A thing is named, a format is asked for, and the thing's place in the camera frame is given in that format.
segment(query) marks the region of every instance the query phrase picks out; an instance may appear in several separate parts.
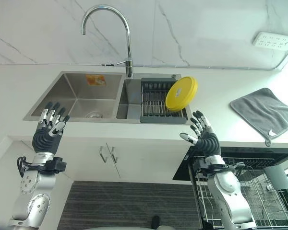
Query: sticker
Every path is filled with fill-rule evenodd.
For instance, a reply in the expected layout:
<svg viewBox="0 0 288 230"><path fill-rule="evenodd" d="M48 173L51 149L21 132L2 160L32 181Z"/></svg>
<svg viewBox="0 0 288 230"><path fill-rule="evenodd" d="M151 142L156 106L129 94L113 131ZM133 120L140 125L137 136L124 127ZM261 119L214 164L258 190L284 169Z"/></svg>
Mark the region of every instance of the sticker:
<svg viewBox="0 0 288 230"><path fill-rule="evenodd" d="M176 94L175 94L175 97L178 97L178 96L179 96L179 94L181 93L181 90L182 90L181 88L178 88L178 89L177 89Z"/></svg>
<svg viewBox="0 0 288 230"><path fill-rule="evenodd" d="M104 75L86 74L86 80L89 85L106 85Z"/></svg>

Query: marble wall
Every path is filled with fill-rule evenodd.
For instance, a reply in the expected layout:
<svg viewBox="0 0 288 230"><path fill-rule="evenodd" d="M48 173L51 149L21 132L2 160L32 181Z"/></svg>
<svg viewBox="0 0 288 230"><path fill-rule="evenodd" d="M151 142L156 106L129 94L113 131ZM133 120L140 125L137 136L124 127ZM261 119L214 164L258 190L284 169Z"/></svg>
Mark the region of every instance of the marble wall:
<svg viewBox="0 0 288 230"><path fill-rule="evenodd" d="M288 35L288 0L0 0L0 64L110 64L127 56L126 17L137 66L272 68L286 52L254 47L259 31Z"/></svg>

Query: robotic arm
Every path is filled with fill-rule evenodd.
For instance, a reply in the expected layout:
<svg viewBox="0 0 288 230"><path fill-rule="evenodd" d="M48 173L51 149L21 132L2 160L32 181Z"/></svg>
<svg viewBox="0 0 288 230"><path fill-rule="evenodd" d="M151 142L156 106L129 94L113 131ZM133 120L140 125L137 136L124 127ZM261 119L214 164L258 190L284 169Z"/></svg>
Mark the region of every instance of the robotic arm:
<svg viewBox="0 0 288 230"><path fill-rule="evenodd" d="M199 161L200 168L208 177L208 188L221 214L225 230L255 229L256 223L251 209L240 190L239 180L233 167L226 165L221 157L219 141L208 119L199 111L193 112L195 124L191 129L196 137L180 133L180 137L202 150L205 160Z"/></svg>
<svg viewBox="0 0 288 230"><path fill-rule="evenodd" d="M33 148L36 156L32 163L25 157L17 159L17 166L22 177L21 192L14 204L9 225L14 230L36 230L42 224L50 207L50 192L55 185L55 174L65 170L62 158L54 157L57 152L63 129L69 116L62 116L65 108L56 103L52 109L48 103L38 121L33 136Z"/></svg>

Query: cabinet door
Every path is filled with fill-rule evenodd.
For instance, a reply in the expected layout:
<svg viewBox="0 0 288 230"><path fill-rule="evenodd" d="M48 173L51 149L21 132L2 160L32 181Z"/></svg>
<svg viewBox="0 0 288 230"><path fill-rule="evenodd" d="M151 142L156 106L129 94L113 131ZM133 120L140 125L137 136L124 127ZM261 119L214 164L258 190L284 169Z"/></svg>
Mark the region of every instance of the cabinet door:
<svg viewBox="0 0 288 230"><path fill-rule="evenodd" d="M107 142L120 174L120 181L165 184L189 184L173 181L189 145L177 141L111 141Z"/></svg>
<svg viewBox="0 0 288 230"><path fill-rule="evenodd" d="M55 156L67 163L64 173L74 181L119 180L105 142L64 137Z"/></svg>

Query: dishwasher rack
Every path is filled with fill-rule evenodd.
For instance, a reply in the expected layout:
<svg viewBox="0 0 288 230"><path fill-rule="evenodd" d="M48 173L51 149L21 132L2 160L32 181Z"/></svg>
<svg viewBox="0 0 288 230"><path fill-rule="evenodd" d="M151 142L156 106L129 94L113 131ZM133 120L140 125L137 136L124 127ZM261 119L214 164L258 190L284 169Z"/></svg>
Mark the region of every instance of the dishwasher rack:
<svg viewBox="0 0 288 230"><path fill-rule="evenodd" d="M268 191L266 188L270 182L263 168L271 162L271 159L245 160L252 166L246 164L246 167L237 172L236 176L241 184L241 193L251 207L257 229L288 230L288 189ZM238 162L243 161L243 159L226 158L224 161L226 163ZM208 189L207 178L200 172L196 172L191 165L189 165L189 173L193 181L195 200L202 222L201 227L212 229L213 226L214 229L224 229L220 213Z"/></svg>

